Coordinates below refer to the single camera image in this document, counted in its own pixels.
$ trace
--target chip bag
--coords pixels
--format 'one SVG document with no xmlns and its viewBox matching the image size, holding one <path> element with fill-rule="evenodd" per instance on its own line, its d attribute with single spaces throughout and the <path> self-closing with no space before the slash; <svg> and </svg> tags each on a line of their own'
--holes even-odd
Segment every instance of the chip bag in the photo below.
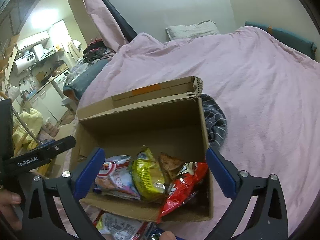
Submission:
<svg viewBox="0 0 320 240">
<path fill-rule="evenodd" d="M 184 164 L 184 161 L 171 157 L 165 153 L 160 153 L 159 164 L 164 176 L 164 185 L 168 187 L 177 177 L 177 174 Z"/>
<path fill-rule="evenodd" d="M 143 146 L 132 165 L 132 178 L 141 196 L 153 201 L 164 196 L 164 176 L 151 150 Z"/>
<path fill-rule="evenodd" d="M 113 156 L 105 159 L 99 171 L 93 191 L 103 195 L 114 195 L 124 199 L 140 200 L 140 195 L 132 181 L 131 157 Z"/>
<path fill-rule="evenodd" d="M 158 216 L 158 223 L 161 221 L 161 217 L 169 214 L 185 202 L 193 192 L 194 186 L 204 178 L 207 170 L 207 163 L 189 162 L 183 165 L 176 179 L 168 188 L 169 196 Z"/>
</svg>

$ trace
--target red snack bag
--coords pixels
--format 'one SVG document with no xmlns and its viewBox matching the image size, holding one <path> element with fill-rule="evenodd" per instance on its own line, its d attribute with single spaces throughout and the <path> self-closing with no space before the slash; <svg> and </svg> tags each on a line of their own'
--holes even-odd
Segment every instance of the red snack bag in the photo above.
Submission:
<svg viewBox="0 0 320 240">
<path fill-rule="evenodd" d="M 192 193 L 194 186 L 204 178 L 207 170 L 207 163 L 190 162 L 183 165 L 168 188 L 169 196 L 158 216 L 157 223 L 160 223 L 161 217 L 181 206 Z"/>
</svg>

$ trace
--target kitchen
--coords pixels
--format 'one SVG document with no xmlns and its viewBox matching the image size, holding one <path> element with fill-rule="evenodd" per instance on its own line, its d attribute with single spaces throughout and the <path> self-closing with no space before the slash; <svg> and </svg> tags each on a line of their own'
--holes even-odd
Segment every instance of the kitchen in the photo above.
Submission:
<svg viewBox="0 0 320 240">
<path fill-rule="evenodd" d="M 19 94 L 13 102 L 17 112 L 32 107 L 52 125 L 59 124 L 68 109 L 74 113 L 76 105 L 65 104 L 62 88 L 86 46 L 68 0 L 40 0 L 13 51 L 8 83 Z"/>
</svg>

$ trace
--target teal pillow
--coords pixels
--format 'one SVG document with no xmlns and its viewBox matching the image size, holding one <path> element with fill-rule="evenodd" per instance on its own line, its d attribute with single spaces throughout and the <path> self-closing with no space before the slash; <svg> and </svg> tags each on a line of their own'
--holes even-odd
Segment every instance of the teal pillow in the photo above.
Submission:
<svg viewBox="0 0 320 240">
<path fill-rule="evenodd" d="M 315 59 L 315 52 L 317 50 L 316 44 L 312 41 L 309 41 L 295 33 L 286 31 L 280 28 L 272 28 L 272 26 L 259 24 L 255 22 L 245 22 L 245 26 L 258 27 L 271 36 L 276 38 L 278 41 L 281 41 L 285 45 L 296 49 L 297 51 L 309 56 L 311 59 Z"/>
</svg>

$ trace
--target gray blanket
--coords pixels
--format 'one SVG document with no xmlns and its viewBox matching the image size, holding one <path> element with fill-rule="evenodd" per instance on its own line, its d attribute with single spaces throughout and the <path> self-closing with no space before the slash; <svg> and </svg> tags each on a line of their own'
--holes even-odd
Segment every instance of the gray blanket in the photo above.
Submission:
<svg viewBox="0 0 320 240">
<path fill-rule="evenodd" d="M 202 99 L 209 144 L 211 147 L 217 147 L 219 149 L 227 133 L 226 116 L 212 97 L 206 94 L 201 94 L 200 97 Z"/>
</svg>

